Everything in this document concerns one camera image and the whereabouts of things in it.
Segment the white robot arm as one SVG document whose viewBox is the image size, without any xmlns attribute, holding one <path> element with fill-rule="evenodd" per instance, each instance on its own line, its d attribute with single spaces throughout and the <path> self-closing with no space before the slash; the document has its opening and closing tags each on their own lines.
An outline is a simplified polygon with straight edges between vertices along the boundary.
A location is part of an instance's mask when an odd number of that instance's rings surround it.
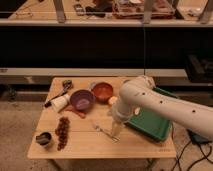
<svg viewBox="0 0 213 171">
<path fill-rule="evenodd" d="M 152 77 L 138 76 L 125 82 L 110 112 L 115 122 L 125 123 L 135 107 L 149 109 L 197 134 L 213 140 L 213 108 L 168 97 L 154 91 Z"/>
</svg>

